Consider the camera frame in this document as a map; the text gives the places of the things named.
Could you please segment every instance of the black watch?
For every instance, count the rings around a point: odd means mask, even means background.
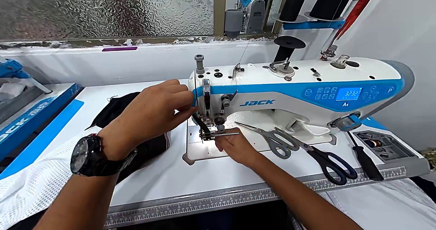
[[[84,176],[114,175],[128,166],[137,152],[134,149],[124,160],[108,160],[103,152],[102,139],[97,134],[90,134],[81,138],[74,147],[71,172]]]

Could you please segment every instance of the control panel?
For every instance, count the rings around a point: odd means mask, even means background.
[[[402,86],[401,80],[317,83],[307,86],[301,96],[331,110],[347,111],[390,98]]]

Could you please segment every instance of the measuring tape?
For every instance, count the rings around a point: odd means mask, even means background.
[[[406,176],[406,168],[396,167],[391,169],[380,170],[380,173],[385,179],[392,179]],[[359,173],[357,179],[348,180],[343,186],[338,186],[331,183],[327,179],[314,180],[303,183],[314,191],[344,187],[347,185],[359,185],[363,183],[372,182],[363,173]],[[188,200],[178,203],[171,203],[165,205],[158,205],[146,207],[136,210],[127,210],[116,213],[107,214],[105,228],[115,227],[115,225],[122,224],[132,225],[150,221],[150,219],[177,215],[187,212],[195,212],[200,210],[219,208],[228,205],[237,205],[246,202],[253,202],[265,199],[278,199],[279,197],[271,188],[263,188],[251,190],[241,193],[230,193],[222,196],[207,197],[204,199]]]

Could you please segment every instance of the watch strap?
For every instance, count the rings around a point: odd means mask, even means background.
[[[136,154],[138,150],[134,149],[127,158],[124,160],[112,161],[112,160],[104,160],[99,163],[99,166],[96,166],[94,170],[95,176],[111,176],[117,174],[119,171],[123,170],[126,166],[128,166]]]

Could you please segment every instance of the watch face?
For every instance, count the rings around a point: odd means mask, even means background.
[[[83,166],[88,151],[88,142],[86,138],[79,140],[77,145],[74,147],[73,155],[71,155],[71,171],[77,173]]]

